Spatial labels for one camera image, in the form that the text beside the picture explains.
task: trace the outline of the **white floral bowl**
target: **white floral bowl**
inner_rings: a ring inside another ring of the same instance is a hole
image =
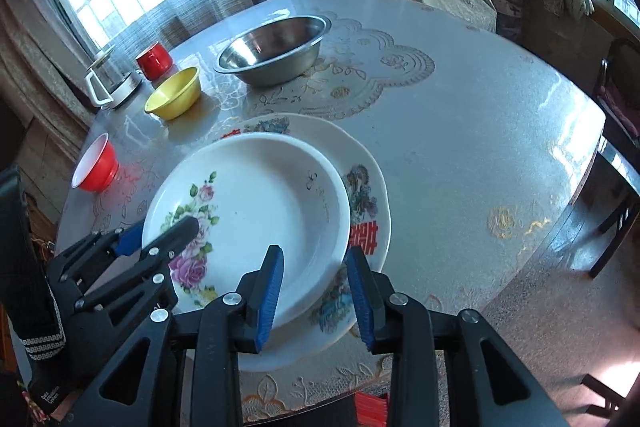
[[[305,142],[279,134],[232,136],[185,158],[158,189],[142,244],[184,216],[200,231],[170,263],[175,312],[202,308],[260,268],[269,245],[284,252],[277,328],[307,311],[340,268],[350,206],[340,175]]]

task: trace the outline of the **embossed floral tablecloth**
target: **embossed floral tablecloth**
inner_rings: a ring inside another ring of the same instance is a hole
[[[311,70],[283,86],[248,89],[214,73],[229,39],[264,21],[322,14],[333,27]],[[91,230],[145,216],[188,153],[239,122],[272,112],[333,120],[375,156],[388,188],[395,288],[439,311],[482,309],[514,277],[578,188],[604,115],[549,65],[494,34],[408,0],[269,0],[172,51],[200,67],[204,95],[166,123],[143,112],[145,82],[98,114],[85,147],[107,131],[121,168],[102,194],[71,190],[58,251]],[[134,259],[119,259],[104,278]],[[346,334],[289,367],[241,375],[246,420],[311,407],[384,385],[390,359]]]

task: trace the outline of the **pink cushion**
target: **pink cushion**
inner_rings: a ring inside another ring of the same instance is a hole
[[[600,87],[600,95],[613,114],[616,115],[626,131],[634,138],[640,137],[640,110],[631,107],[623,98],[618,88],[610,82],[607,87]]]

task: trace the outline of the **white plate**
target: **white plate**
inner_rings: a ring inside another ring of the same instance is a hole
[[[350,204],[334,166],[309,144],[266,132],[219,140],[180,162],[149,206],[143,245],[184,216],[196,217],[200,231],[169,263],[177,310],[235,291],[269,245],[279,245],[284,277],[274,328],[321,298],[350,234]]]
[[[334,165],[347,187],[351,205],[350,244],[361,245],[369,266],[382,270],[391,238],[391,217],[385,180],[373,156],[333,123],[299,114],[270,114],[228,129],[225,136],[274,132],[301,139]],[[355,324],[346,267],[342,265],[324,295],[300,317],[271,330],[260,355],[241,353],[242,371],[273,371],[322,351]]]

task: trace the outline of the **red bowl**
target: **red bowl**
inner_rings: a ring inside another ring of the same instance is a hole
[[[73,178],[72,188],[87,192],[102,192],[113,181],[118,171],[118,161],[107,133],[98,136],[82,155]]]
[[[174,60],[160,42],[155,42],[136,57],[147,80],[157,80],[174,64]]]

